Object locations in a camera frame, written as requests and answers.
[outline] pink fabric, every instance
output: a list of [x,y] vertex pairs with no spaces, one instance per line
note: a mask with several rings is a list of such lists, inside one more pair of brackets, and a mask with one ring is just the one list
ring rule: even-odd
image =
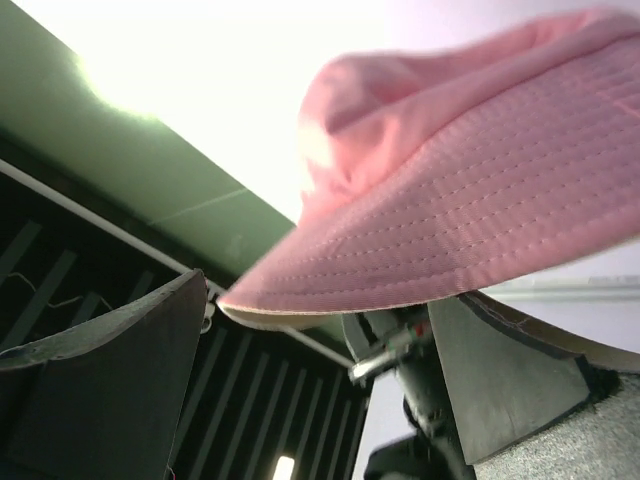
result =
[[541,19],[441,56],[345,57],[309,89],[300,225],[223,296],[235,320],[456,295],[640,235],[640,21]]

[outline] cable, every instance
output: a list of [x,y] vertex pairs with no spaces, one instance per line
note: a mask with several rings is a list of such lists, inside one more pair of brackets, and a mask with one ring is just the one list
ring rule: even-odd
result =
[[[36,293],[38,291],[38,289],[36,288],[36,286],[33,284],[33,282],[31,280],[29,280],[27,277],[25,277],[22,273],[20,272],[11,272],[8,275],[4,276],[5,278],[19,278],[20,280],[22,280],[25,284],[27,284],[29,286],[29,288],[31,288],[31,290],[33,290],[33,293]],[[107,307],[109,309],[109,311],[114,310],[114,308],[111,306],[111,304],[109,302],[107,302],[104,297],[102,295],[98,295],[100,301],[103,303],[103,305],[105,307]],[[61,308],[61,307],[66,307],[67,305],[71,305],[73,303],[79,302],[80,300],[82,300],[83,298],[85,298],[84,295],[78,295],[76,297],[70,298],[68,300],[64,300],[62,302],[58,302],[58,303],[47,303],[47,307],[51,308],[51,309],[56,309],[56,308]]]

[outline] stitched brim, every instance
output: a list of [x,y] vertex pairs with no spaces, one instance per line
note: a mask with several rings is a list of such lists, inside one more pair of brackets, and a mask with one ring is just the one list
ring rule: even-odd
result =
[[252,327],[304,328],[499,284],[638,234],[632,37],[458,117],[367,195],[296,228],[219,305]]

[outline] ceiling light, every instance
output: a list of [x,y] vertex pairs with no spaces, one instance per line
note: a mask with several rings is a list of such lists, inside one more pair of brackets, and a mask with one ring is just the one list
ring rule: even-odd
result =
[[294,465],[295,461],[293,458],[280,457],[276,464],[276,472],[273,474],[273,480],[291,480]]

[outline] black corrugated panel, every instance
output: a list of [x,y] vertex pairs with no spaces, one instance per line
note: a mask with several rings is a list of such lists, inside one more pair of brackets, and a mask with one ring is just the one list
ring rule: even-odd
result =
[[[117,308],[176,273],[0,174],[0,350]],[[170,465],[178,480],[348,480],[369,391],[294,339],[221,313],[202,336]]]

